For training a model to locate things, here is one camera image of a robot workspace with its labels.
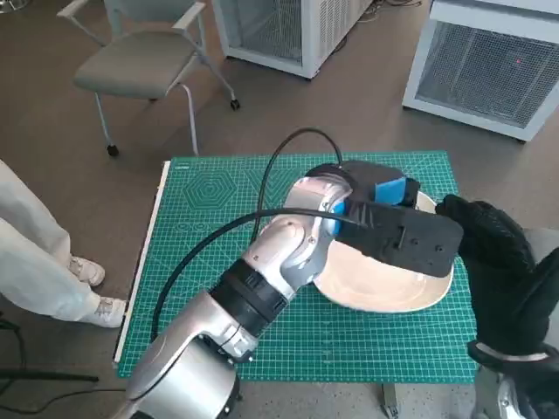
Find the gray floor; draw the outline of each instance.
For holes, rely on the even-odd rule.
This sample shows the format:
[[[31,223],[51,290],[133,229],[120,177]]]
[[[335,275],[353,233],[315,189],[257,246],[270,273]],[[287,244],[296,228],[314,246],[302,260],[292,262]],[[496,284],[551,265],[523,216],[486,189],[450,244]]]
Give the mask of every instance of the gray floor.
[[[18,14],[0,16],[0,158],[40,196],[72,236],[72,250],[107,268],[100,293],[125,298],[145,232],[162,161],[191,155],[186,99],[173,92],[153,106],[107,100],[118,160],[103,147],[93,97],[72,86],[72,75],[95,45],[54,17],[66,0],[35,0]],[[384,12],[359,24],[347,46],[313,82],[237,60],[223,63],[243,108],[231,112],[205,72],[195,86],[203,155],[270,153],[295,128],[327,129],[344,150],[444,149],[461,192],[502,207],[526,226],[559,228],[557,128],[552,118],[533,143],[404,111],[401,98],[427,8]],[[107,33],[96,2],[86,21]],[[206,15],[208,23],[211,14]],[[212,50],[217,37],[210,27]],[[319,141],[289,151],[327,151]],[[5,301],[0,310],[19,323],[33,367],[102,377],[102,387],[124,386],[114,378],[111,355],[117,332],[65,324],[24,313]],[[557,323],[550,339],[557,344]],[[0,360],[14,365],[16,347],[0,342]],[[51,395],[86,386],[20,382],[1,403],[30,407]],[[246,395],[233,417],[382,417],[378,388],[356,384],[245,383]],[[405,417],[465,418],[473,399],[469,386],[398,386]],[[41,418],[105,418],[120,394],[89,395],[53,405]],[[4,412],[2,418],[11,419]]]

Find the gloved hand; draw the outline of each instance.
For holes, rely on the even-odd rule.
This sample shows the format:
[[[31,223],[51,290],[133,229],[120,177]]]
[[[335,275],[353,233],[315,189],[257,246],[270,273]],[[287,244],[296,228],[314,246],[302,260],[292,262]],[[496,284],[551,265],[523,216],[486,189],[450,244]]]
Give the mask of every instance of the gloved hand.
[[[459,255],[478,330],[469,354],[512,377],[538,417],[558,419],[559,353],[543,341],[559,300],[559,248],[536,264],[521,226],[488,203],[449,195],[436,211],[464,229]],[[497,354],[483,352],[480,343]]]
[[[536,265],[522,227],[488,203],[449,195],[436,211],[464,229],[459,255],[468,271],[478,340],[503,354],[544,352],[559,300],[559,249]]]

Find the white sneaker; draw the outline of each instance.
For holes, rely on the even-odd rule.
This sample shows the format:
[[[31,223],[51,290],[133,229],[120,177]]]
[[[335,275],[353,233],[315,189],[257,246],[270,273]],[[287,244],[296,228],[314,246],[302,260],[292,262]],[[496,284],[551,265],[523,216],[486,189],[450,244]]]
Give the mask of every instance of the white sneaker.
[[[103,267],[84,258],[72,256],[68,270],[78,277],[81,282],[86,282],[90,286],[97,286],[105,279]]]
[[[125,309],[126,301],[101,297],[95,313],[88,314],[80,321],[101,327],[120,327]]]

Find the grid lines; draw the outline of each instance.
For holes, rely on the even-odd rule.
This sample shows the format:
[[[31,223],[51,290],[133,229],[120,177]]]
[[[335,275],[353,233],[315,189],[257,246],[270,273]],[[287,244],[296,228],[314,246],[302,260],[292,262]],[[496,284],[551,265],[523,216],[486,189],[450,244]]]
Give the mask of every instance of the grid lines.
[[[171,162],[118,365],[131,375],[149,343],[153,307],[165,280],[198,241],[253,212],[269,156],[177,158]],[[422,183],[436,202],[457,193],[445,152],[346,153],[381,163]],[[281,155],[266,207],[279,207],[292,182],[332,155]],[[245,250],[252,223],[220,237],[186,268],[163,308],[162,329],[201,288],[212,287]],[[251,381],[472,382],[466,343],[475,335],[466,270],[457,259],[448,295],[417,313],[361,313],[337,306],[313,285],[302,289],[266,330],[255,361],[238,369]]]

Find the white plate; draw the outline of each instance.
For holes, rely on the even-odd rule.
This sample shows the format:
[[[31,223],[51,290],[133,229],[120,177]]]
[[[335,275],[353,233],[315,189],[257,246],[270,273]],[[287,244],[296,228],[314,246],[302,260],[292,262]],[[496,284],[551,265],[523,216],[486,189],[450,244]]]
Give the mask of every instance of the white plate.
[[[418,210],[435,213],[435,202],[418,194]],[[314,281],[322,294],[341,306],[376,313],[409,313],[437,304],[452,283],[452,274],[434,278],[383,264],[334,241],[324,272]]]

